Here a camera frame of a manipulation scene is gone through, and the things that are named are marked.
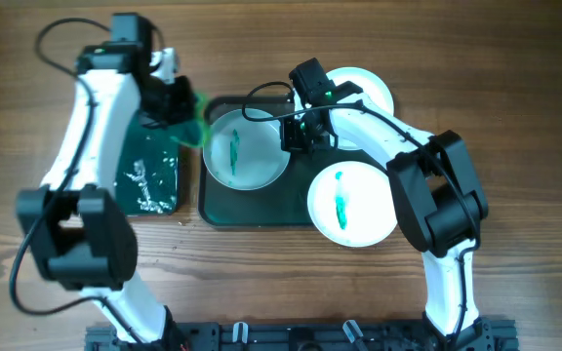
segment black tray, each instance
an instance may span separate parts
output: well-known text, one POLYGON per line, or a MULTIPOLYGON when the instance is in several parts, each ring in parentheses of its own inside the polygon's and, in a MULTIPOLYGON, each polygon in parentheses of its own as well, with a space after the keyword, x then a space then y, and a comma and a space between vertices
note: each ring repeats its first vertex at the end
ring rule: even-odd
MULTIPOLYGON (((217 97, 205 110, 214 123, 225 113, 242 108, 246 97, 217 97)), ((286 97, 251 97, 250 108, 278 116, 294 111, 286 97)), ((201 154, 198 212, 218 228, 283 227, 313 225, 307 211, 307 192, 313 179, 325 168, 342 161, 359 161, 382 167, 364 151, 317 151, 313 155, 292 154, 285 172, 269 185, 250 191, 228 188, 211 176, 201 154)))

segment black cable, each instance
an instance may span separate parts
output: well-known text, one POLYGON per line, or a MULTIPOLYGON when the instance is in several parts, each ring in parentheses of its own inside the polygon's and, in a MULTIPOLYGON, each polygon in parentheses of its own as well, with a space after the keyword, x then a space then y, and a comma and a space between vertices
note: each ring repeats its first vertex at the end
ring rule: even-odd
MULTIPOLYGON (((276 83, 283 83, 283 82, 271 82, 271 83, 275 83, 274 85, 283 85, 283 84, 276 84, 276 83)), ((465 281, 465 261, 464 261, 464 257, 465 257, 466 254, 469 254, 469 253, 472 253, 472 252, 475 252, 476 250, 478 250, 480 248, 481 240, 480 240, 480 228, 477 226, 476 220, 474 220, 474 217, 471 214, 471 211, 469 209, 469 206, 467 205, 467 202, 463 198, 461 191, 457 188, 457 186, 455 185, 453 180, 450 178, 450 175, 444 169, 441 162, 435 156, 433 156, 430 152, 428 152, 428 150, 426 150, 424 145, 422 145, 419 141, 417 141, 415 138, 413 138, 408 132, 403 131, 395 123, 389 121, 387 118, 385 118, 384 116, 382 116, 378 112, 373 111, 373 110, 365 107, 363 105, 363 103, 361 103, 361 101, 359 101, 358 103, 337 103, 337 104, 332 104, 332 105, 316 106, 316 107, 306 108, 306 109, 303 109, 303 110, 300 110, 300 111, 295 111, 295 112, 292 112, 292 113, 287 113, 287 114, 280 115, 280 116, 273 116, 273 117, 267 117, 267 118, 251 118, 251 117, 247 116, 247 114, 246 114, 246 103, 248 102, 248 98, 251 97, 256 91, 258 91, 262 88, 265 88, 269 85, 273 85, 273 84, 270 84, 270 83, 262 84, 259 87, 253 89, 247 95, 246 102, 244 104, 242 104, 242 116, 245 119, 247 119, 249 121, 252 121, 252 122, 267 122, 267 121, 281 120, 281 119, 284 119, 284 118, 290 118, 290 117, 294 117, 294 116, 297 116, 297 115, 300 115, 300 114, 303 114, 303 113, 306 113, 306 112, 311 112, 311 111, 321 111, 321 110, 327 110, 327 109, 330 110, 330 109, 336 109, 336 108, 348 108, 348 109, 358 110, 358 111, 368 113, 368 114, 371 114, 371 115, 379 118, 380 120, 385 122, 386 125, 388 125, 391 129, 393 129, 396 133, 398 133, 403 138, 405 138, 405 140, 408 140, 410 143, 415 145, 418 148, 418 150, 420 151, 420 153, 424 157, 426 157, 428 159, 428 161, 435 167, 437 172, 439 174, 441 174, 441 176, 443 176, 446 179, 446 182, 448 183, 448 185, 451 187, 451 189, 455 193, 455 197, 457 198, 457 201, 459 202, 459 204, 463 208, 463 212, 465 213, 465 216, 469 220, 469 224, 470 224, 470 227, 472 229, 472 233, 474 235, 474 240, 475 240, 474 246, 471 247, 471 248, 466 248, 466 249, 462 250, 459 253, 459 256, 457 258, 457 262, 459 263, 461 283, 462 283, 462 305, 461 305, 461 313, 459 315, 459 319, 457 320, 457 326, 455 328, 455 332, 453 332, 451 340, 449 342, 447 342, 446 349, 448 349, 449 345, 456 346, 457 340, 459 339, 459 335, 461 333, 463 321, 465 319, 465 312, 467 311, 467 288, 466 288, 466 281, 465 281)))
POLYGON ((149 21, 149 24, 151 25, 151 30, 157 33, 157 38, 159 39, 160 42, 160 51, 162 52, 162 54, 160 55, 160 61, 157 62, 156 65, 151 67, 151 73, 153 73, 160 68, 162 62, 164 61, 164 49, 166 49, 166 43, 164 43, 164 34, 162 34, 160 28, 155 26, 155 24, 153 24, 151 21, 149 21))
POLYGON ((13 304, 15 305, 15 307, 17 307, 17 309, 20 312, 31 315, 31 316, 49 316, 49 315, 53 315, 53 314, 59 313, 61 311, 67 310, 71 307, 77 306, 77 305, 79 305, 81 303, 84 303, 84 302, 87 302, 87 301, 98 301, 104 307, 106 307, 108 309, 108 311, 112 314, 112 316, 114 316, 114 319, 116 319, 116 321, 120 324, 120 326, 125 331, 127 331, 127 333, 136 342, 142 343, 142 340, 135 333, 133 333, 132 328, 127 324, 127 322, 125 320, 123 320, 123 318, 109 304, 109 302, 107 301, 107 299, 105 297, 99 297, 99 296, 82 297, 82 298, 78 298, 76 300, 73 300, 71 302, 68 302, 68 303, 66 303, 62 306, 51 308, 51 309, 48 309, 48 310, 33 310, 33 309, 30 309, 30 308, 27 308, 27 307, 23 306, 23 304, 20 302, 19 295, 18 295, 18 292, 17 292, 17 277, 19 275, 20 265, 22 263, 24 254, 27 251, 27 248, 29 247, 34 235, 36 234, 36 230, 38 229, 38 227, 40 225, 43 224, 46 216, 51 213, 54 206, 56 205, 56 202, 57 202, 59 196, 64 191, 66 186, 68 186, 71 179, 75 175, 77 164, 79 162, 79 159, 82 156, 82 153, 84 151, 84 146, 86 145, 86 142, 88 141, 88 138, 90 136, 90 130, 92 129, 93 121, 95 119, 95 107, 96 107, 97 104, 95 103, 95 96, 93 94, 92 88, 88 85, 88 83, 85 80, 83 80, 81 77, 79 77, 75 72, 73 72, 72 70, 64 67, 63 65, 61 65, 57 62, 54 62, 51 59, 47 58, 42 53, 42 50, 41 50, 41 47, 40 47, 40 45, 42 43, 42 40, 44 39, 45 35, 47 35, 47 33, 50 30, 52 30, 54 27, 56 27, 60 24, 71 23, 71 22, 87 23, 87 24, 94 25, 98 28, 101 28, 105 31, 109 31, 108 27, 106 27, 105 25, 103 25, 101 23, 93 21, 91 19, 68 18, 68 19, 59 19, 59 20, 56 20, 56 21, 50 23, 49 25, 44 27, 38 33, 38 35, 36 36, 36 41, 34 42, 34 53, 36 54, 36 56, 40 60, 42 60, 43 62, 50 65, 51 67, 65 73, 66 75, 71 76, 73 79, 75 79, 77 82, 79 82, 81 84, 81 86, 84 88, 84 90, 86 91, 86 94, 88 95, 88 118, 86 120, 86 126, 84 127, 84 131, 82 132, 82 136, 79 140, 79 143, 77 144, 77 148, 75 150, 75 153, 73 154, 70 165, 69 165, 69 167, 66 171, 66 174, 64 175, 64 179, 62 180, 62 183, 56 189, 54 194, 51 196, 51 199, 48 201, 47 205, 43 209, 43 212, 40 214, 40 216, 32 223, 31 227, 27 231, 27 235, 25 235, 25 237, 23 238, 23 240, 20 243, 19 251, 17 252, 17 255, 15 256, 15 260, 13 262, 11 272, 10 272, 10 280, 9 280, 10 298, 11 298, 13 304))
POLYGON ((304 113, 304 112, 296 112, 293 114, 287 114, 287 115, 282 115, 282 116, 276 116, 276 117, 265 117, 265 118, 252 118, 246 115, 246 105, 247 103, 249 103, 249 99, 258 91, 260 91, 263 88, 267 88, 267 87, 272 87, 272 86, 283 86, 286 87, 290 90, 290 92, 288 93, 288 98, 291 101, 294 101, 294 89, 292 89, 292 86, 289 85, 286 82, 268 82, 268 83, 263 83, 260 86, 254 88, 253 90, 251 90, 250 93, 248 93, 246 95, 246 98, 244 99, 244 103, 242 104, 242 116, 247 120, 247 121, 251 121, 251 122, 268 122, 268 121, 277 121, 283 118, 287 118, 287 117, 293 117, 296 116, 298 114, 304 113))

